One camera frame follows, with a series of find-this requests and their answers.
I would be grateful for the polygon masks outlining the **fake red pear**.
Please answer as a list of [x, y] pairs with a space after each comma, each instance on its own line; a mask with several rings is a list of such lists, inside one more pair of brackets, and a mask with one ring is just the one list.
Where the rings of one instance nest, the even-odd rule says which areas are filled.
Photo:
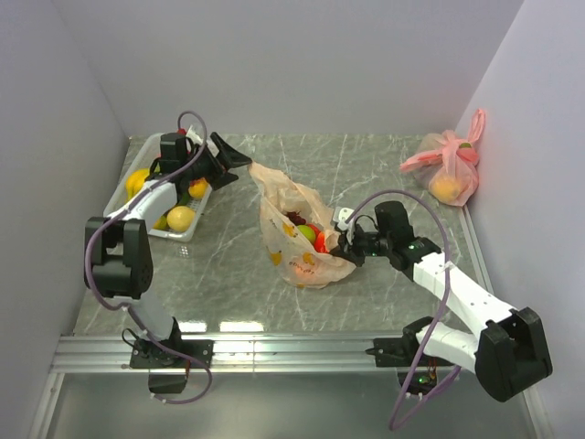
[[326, 243], [325, 243], [325, 234], [323, 231], [320, 231], [314, 241], [314, 249], [319, 253], [328, 253]]

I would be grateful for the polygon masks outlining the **fake red strawberry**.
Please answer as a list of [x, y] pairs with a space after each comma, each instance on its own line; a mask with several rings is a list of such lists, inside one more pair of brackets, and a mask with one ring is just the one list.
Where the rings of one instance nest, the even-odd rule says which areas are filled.
[[315, 237], [318, 236], [321, 233], [321, 230], [314, 224], [306, 224], [307, 227], [311, 228], [314, 231]]

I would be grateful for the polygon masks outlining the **fake green pear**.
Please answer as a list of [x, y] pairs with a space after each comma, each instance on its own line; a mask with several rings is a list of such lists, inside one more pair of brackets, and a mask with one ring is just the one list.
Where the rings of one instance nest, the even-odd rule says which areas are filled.
[[315, 232], [311, 226], [302, 224], [298, 225], [297, 229], [312, 245], [314, 245], [318, 233]]

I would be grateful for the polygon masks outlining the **translucent orange plastic bag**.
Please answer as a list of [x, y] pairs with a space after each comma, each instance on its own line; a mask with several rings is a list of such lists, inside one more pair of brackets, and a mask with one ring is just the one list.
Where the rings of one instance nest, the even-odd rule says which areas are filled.
[[282, 279], [297, 287], [323, 288], [345, 279], [356, 266], [327, 252], [318, 252], [287, 216], [295, 213], [324, 234], [327, 250], [337, 245], [339, 233], [331, 225], [334, 210], [319, 193], [293, 182], [281, 170], [256, 162], [249, 173], [260, 198], [261, 236], [271, 262]]

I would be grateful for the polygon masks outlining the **fake purple grape bunch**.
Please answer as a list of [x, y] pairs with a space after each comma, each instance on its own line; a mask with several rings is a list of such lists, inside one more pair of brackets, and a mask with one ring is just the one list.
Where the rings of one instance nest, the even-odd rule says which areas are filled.
[[305, 225], [307, 223], [306, 219], [303, 218], [299, 212], [291, 211], [286, 213], [286, 217], [291, 221], [292, 224], [295, 226]]

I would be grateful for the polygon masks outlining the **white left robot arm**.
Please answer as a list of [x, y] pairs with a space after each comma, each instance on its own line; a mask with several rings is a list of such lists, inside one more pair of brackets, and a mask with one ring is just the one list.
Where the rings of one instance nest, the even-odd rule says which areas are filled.
[[220, 189], [237, 180], [233, 169], [251, 162], [217, 133], [200, 141], [187, 134], [162, 134], [159, 156], [137, 195], [109, 216], [86, 223], [86, 285], [103, 307], [123, 309], [132, 317], [162, 367], [179, 364], [185, 347], [176, 319], [150, 290], [154, 265], [148, 233], [187, 194], [191, 182], [205, 179]]

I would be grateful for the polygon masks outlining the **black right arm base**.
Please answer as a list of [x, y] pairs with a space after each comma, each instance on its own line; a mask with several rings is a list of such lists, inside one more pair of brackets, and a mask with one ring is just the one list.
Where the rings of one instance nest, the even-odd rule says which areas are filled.
[[[405, 348], [402, 338], [387, 337], [375, 338], [373, 346], [367, 348], [365, 353], [374, 358], [377, 368], [395, 368], [397, 372], [399, 385], [406, 382], [408, 370], [411, 366], [416, 348], [409, 353]], [[452, 364], [437, 357], [429, 357], [422, 354], [413, 377], [409, 381], [407, 395], [417, 395], [419, 397], [427, 395], [438, 385], [438, 367], [450, 367]]]

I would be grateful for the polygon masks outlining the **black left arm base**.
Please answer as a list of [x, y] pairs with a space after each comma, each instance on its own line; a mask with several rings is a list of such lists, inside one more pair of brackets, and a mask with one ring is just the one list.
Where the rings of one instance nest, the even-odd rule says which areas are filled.
[[[213, 340], [184, 340], [180, 331], [174, 329], [169, 339], [154, 342], [125, 328], [122, 341], [132, 348], [129, 368], [149, 371], [148, 390], [153, 399], [166, 404], [183, 405], [198, 401], [208, 394], [213, 382], [210, 369], [214, 353]], [[180, 396], [186, 390], [194, 370], [202, 370], [207, 375], [203, 390], [183, 400], [175, 399], [175, 396]]]

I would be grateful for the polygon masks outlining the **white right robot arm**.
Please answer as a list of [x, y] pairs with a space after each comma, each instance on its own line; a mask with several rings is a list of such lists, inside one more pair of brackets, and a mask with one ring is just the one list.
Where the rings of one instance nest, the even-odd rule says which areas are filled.
[[332, 249], [356, 266], [368, 257], [385, 257], [413, 283], [439, 299], [466, 325], [466, 331], [421, 318], [402, 330], [401, 337], [377, 338], [367, 354], [379, 368], [439, 364], [473, 372], [496, 401], [506, 402], [550, 376], [553, 371], [544, 327], [529, 307], [516, 309], [488, 293], [431, 240], [418, 237], [408, 213], [398, 201], [375, 207], [374, 230], [357, 224], [352, 209], [338, 208], [333, 216], [339, 231]]

